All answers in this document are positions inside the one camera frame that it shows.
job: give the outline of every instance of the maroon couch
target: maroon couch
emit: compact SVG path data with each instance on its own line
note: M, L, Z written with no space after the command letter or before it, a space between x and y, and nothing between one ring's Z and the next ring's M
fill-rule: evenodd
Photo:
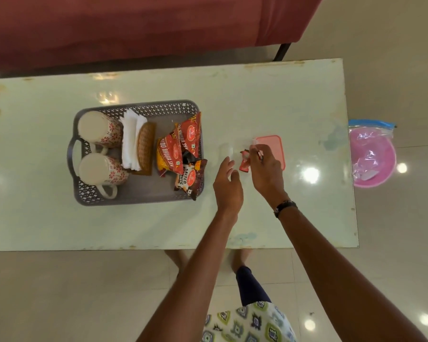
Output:
M320 0L0 0L0 71L298 41Z

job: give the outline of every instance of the sofa leg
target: sofa leg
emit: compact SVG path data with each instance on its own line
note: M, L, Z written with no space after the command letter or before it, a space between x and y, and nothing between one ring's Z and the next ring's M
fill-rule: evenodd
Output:
M282 61L290 45L291 43L281 44L281 46L277 50L276 56L274 57L273 61Z

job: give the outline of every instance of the table top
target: table top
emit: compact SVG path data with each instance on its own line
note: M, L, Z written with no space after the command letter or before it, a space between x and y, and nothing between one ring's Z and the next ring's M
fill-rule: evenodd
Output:
M198 200L77 203L66 160L75 114L179 99L202 111ZM252 138L272 134L300 210L336 247L357 247L342 59L0 79L0 251L195 248L216 211L222 144L240 160ZM250 173L240 177L244 205L227 247L292 247Z

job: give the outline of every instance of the white paper napkin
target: white paper napkin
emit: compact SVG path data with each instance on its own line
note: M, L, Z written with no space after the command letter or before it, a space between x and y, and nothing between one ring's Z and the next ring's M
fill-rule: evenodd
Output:
M141 167L138 163L138 153L136 147L138 145L138 135L141 127L147 122L147 119L138 115L131 109L127 109L124 117L120 118L124 126L124 137L122 138L122 166L126 169L140 171Z

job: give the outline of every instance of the bare feet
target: bare feet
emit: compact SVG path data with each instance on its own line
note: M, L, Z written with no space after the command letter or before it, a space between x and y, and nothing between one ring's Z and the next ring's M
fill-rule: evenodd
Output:
M181 273L188 263L188 258L182 249L166 249L165 254L170 257Z
M236 274L236 271L238 271L238 269L241 266L245 265L245 261L249 257L251 252L252 252L252 249L250 249L250 248L235 250L235 252L233 254L233 260L231 262L231 269L233 270L233 272L235 274Z

